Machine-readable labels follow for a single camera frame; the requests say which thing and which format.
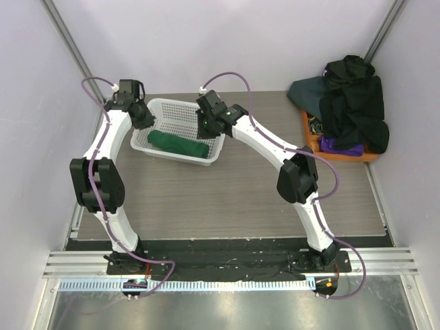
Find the white plastic basket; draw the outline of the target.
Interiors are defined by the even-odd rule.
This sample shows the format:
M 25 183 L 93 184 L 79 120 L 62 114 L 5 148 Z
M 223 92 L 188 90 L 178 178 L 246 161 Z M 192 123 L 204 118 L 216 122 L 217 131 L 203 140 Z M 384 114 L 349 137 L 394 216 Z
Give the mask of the white plastic basket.
M 210 166 L 217 161 L 223 148 L 225 136 L 221 135 L 210 140 L 200 140 L 197 137 L 197 114 L 198 104 L 181 100 L 171 100 L 165 98 L 154 98 L 149 100 L 147 107 L 155 116 L 155 124 L 143 130 L 134 130 L 131 137 L 131 147 L 149 156 L 164 158 L 195 164 L 200 166 Z M 181 138 L 200 142 L 209 146 L 208 155 L 205 158 L 189 155 L 179 155 L 163 151 L 153 146 L 147 139 L 153 130 L 162 133 L 170 133 Z

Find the green t shirt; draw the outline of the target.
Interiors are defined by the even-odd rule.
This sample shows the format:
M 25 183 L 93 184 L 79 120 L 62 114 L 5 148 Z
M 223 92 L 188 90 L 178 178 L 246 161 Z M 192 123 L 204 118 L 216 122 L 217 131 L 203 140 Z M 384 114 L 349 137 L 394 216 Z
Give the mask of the green t shirt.
M 203 142 L 196 142 L 171 133 L 152 130 L 147 141 L 161 151 L 207 159 L 210 147 Z

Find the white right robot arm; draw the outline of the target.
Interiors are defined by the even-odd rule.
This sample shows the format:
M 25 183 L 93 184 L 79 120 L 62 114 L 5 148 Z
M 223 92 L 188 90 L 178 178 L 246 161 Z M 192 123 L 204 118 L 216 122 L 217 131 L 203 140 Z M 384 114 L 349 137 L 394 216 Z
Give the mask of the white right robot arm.
M 248 110 L 228 106 L 213 91 L 202 89 L 197 99 L 197 137 L 227 135 L 263 156 L 277 171 L 278 194 L 291 204 L 307 235 L 311 265 L 324 272 L 332 267 L 340 250 L 318 201 L 318 171 L 310 148 L 298 148 L 261 126 Z

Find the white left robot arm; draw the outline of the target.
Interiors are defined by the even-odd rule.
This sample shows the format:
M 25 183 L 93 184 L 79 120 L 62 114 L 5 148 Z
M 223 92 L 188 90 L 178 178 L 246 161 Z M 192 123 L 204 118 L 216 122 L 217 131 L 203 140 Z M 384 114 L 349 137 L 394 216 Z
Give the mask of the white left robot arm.
M 95 98 L 86 87 L 91 80 L 108 84 L 111 98 L 105 102 Z M 80 84 L 99 106 L 103 121 L 86 153 L 69 164 L 75 196 L 78 204 L 101 222 L 111 240 L 112 255 L 123 256 L 123 267 L 131 274 L 139 274 L 149 260 L 124 210 L 125 186 L 116 159 L 126 134 L 132 128 L 152 127 L 155 116 L 145 103 L 144 84 L 138 80 L 112 83 L 101 77 L 87 77 Z

